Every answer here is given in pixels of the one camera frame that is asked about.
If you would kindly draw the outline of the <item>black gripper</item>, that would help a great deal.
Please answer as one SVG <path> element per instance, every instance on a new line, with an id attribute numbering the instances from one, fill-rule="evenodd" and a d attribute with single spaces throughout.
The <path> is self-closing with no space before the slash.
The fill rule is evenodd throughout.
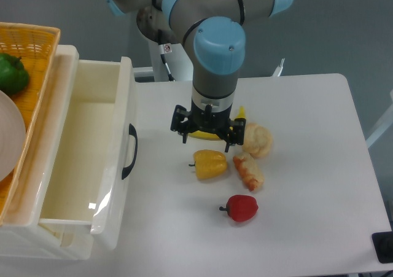
<path id="1" fill-rule="evenodd" d="M 170 130 L 177 132 L 182 137 L 182 143 L 187 142 L 189 133 L 202 131 L 219 135 L 225 141 L 225 152 L 234 145 L 244 144 L 244 134 L 246 129 L 246 119 L 230 119 L 232 106 L 220 112 L 213 112 L 212 109 L 200 109 L 192 103 L 191 111 L 186 110 L 181 105 L 174 108 Z"/>

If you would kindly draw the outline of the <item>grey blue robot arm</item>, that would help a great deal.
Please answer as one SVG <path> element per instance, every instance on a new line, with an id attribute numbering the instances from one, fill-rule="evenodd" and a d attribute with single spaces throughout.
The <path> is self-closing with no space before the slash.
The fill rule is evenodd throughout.
<path id="1" fill-rule="evenodd" d="M 190 109 L 176 106 L 171 130 L 186 138 L 202 131 L 227 146 L 242 145 L 246 121 L 231 119 L 239 69 L 246 55 L 243 25 L 272 17 L 294 0 L 106 0 L 117 15 L 154 7 L 162 12 L 193 65 Z"/>

